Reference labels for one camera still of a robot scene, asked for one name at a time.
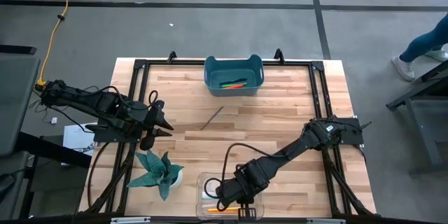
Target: artificial plant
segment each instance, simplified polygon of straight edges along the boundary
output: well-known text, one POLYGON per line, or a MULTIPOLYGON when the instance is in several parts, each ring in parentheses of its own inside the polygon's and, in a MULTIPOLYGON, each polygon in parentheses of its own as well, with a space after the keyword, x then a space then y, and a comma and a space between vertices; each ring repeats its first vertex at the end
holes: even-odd
POLYGON ((160 196, 165 201, 169 195, 169 186, 175 182, 183 167, 171 164, 168 159, 168 152, 161 159, 150 150, 147 150, 146 155, 143 153, 135 153, 135 155, 148 173, 129 182, 127 187, 159 186, 160 196))

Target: person's leg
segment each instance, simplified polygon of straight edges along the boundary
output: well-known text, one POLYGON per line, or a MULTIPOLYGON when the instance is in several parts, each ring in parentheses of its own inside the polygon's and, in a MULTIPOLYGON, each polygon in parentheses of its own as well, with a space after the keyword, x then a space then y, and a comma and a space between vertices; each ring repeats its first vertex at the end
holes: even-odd
POLYGON ((442 18, 434 30, 414 39, 401 54, 400 60, 412 62, 432 49, 441 49, 446 43, 448 43, 448 15, 442 18))
POLYGON ((404 53, 392 59, 392 63, 406 81, 413 81, 415 73, 412 61, 421 55, 445 61, 448 56, 442 50, 442 46, 446 43, 448 43, 448 15, 442 18, 434 30, 415 38, 404 53))

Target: white paper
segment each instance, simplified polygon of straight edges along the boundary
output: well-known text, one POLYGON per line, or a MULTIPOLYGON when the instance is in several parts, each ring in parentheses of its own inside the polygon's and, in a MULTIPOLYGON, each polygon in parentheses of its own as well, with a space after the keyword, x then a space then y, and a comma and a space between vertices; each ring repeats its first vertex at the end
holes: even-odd
MULTIPOLYGON (((96 125, 96 122, 85 123, 81 126, 85 131, 90 132, 90 130, 86 129, 86 125, 96 125)), ((93 141, 94 134, 85 133, 79 126, 77 125, 69 125, 64 127, 64 138, 63 138, 63 147, 67 147, 70 149, 74 149, 75 151, 84 152, 89 156, 93 155, 93 148, 97 146, 97 143, 93 141)))

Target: yellow cable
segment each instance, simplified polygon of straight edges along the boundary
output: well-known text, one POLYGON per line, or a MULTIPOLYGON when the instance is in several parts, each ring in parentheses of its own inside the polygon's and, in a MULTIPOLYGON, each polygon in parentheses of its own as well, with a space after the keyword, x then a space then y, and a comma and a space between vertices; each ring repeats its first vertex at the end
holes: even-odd
MULTIPOLYGON (((67 12, 68 8, 69 8, 69 0, 65 0, 65 8, 61 14, 62 18, 65 18, 65 13, 67 12)), ((47 55, 45 56, 45 60, 43 61, 41 75, 39 76, 39 79, 37 80, 37 85, 44 86, 46 83, 43 80, 43 71, 45 70, 45 65, 47 64, 48 57, 50 56, 51 46, 53 44, 53 36, 55 35, 56 29, 59 27, 60 23, 61 23, 61 19, 58 19, 56 22, 55 28, 53 28, 53 31, 51 32, 50 43, 48 44, 48 49, 47 49, 47 55)))

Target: white pot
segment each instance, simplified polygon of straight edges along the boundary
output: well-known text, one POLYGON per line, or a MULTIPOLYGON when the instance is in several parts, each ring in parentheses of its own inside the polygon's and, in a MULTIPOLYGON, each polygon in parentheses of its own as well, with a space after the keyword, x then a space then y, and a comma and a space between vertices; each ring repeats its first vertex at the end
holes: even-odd
POLYGON ((183 173, 182 173, 182 170, 180 170, 179 173, 177 174, 176 181, 169 186, 169 189, 174 189, 174 188, 180 186, 180 184, 182 183, 182 178, 183 178, 183 173))

